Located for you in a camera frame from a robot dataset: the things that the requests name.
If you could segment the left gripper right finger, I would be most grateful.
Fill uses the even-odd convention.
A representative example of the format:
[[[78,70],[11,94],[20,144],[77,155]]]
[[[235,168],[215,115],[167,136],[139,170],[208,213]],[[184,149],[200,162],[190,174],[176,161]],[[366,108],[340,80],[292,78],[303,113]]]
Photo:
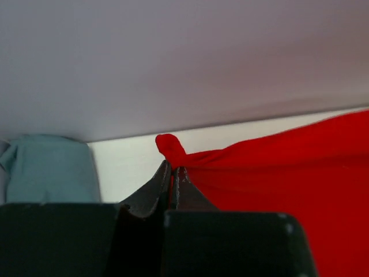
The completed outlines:
[[[305,233],[291,215],[218,210],[174,172],[164,214],[164,276],[317,276]]]

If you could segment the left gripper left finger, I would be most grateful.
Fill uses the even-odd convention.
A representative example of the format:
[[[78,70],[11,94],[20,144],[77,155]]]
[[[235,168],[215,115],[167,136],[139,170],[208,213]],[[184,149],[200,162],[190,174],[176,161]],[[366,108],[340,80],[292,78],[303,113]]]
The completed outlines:
[[[171,166],[118,203],[1,206],[2,276],[159,276]]]

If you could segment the red t shirt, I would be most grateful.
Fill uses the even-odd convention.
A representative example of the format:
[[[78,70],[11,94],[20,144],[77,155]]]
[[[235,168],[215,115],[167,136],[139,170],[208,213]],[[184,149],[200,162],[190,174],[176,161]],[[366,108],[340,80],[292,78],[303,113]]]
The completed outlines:
[[[368,275],[368,111],[193,154],[156,145],[217,208],[293,215],[321,276]]]

